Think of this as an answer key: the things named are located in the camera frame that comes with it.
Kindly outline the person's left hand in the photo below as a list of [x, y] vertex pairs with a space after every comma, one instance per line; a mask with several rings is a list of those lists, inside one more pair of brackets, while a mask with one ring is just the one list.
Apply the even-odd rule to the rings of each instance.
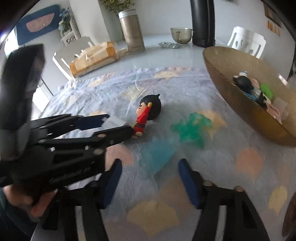
[[27, 208], [32, 217], [41, 217], [56, 195], [56, 191], [43, 194], [37, 204], [33, 205], [33, 197], [29, 196], [20, 185], [8, 185], [3, 188], [7, 201], [16, 207]]

